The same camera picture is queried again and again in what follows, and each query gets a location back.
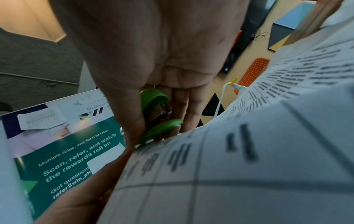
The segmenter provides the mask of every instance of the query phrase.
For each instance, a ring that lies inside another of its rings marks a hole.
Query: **orange chair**
[[[269,59],[266,58],[257,58],[254,60],[252,65],[248,68],[242,79],[239,81],[238,85],[249,87],[256,80],[256,78],[261,75],[261,72],[268,65],[268,63]]]

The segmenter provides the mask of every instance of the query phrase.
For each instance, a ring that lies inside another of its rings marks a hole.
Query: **gray wall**
[[[56,44],[0,29],[0,72],[79,83],[83,58],[68,38]],[[0,101],[15,110],[77,93],[78,86],[0,74]]]

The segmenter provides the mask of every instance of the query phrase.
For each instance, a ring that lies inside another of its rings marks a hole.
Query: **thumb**
[[[112,108],[115,119],[123,128],[126,145],[136,145],[145,131],[140,89],[101,90]]]

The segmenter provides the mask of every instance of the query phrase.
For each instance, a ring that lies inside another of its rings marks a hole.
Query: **hand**
[[[132,152],[127,148],[115,161],[60,196],[34,224],[96,223]]]
[[[181,132],[199,122],[211,81],[240,30],[248,0],[51,0],[129,146],[145,130],[139,92],[171,100]]]

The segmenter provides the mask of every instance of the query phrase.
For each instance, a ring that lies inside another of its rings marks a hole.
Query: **orange mesh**
[[[238,83],[240,86],[248,87],[253,81],[261,74],[263,69],[267,66],[269,59],[266,58],[257,58],[254,60],[252,65],[248,68],[240,82]]]

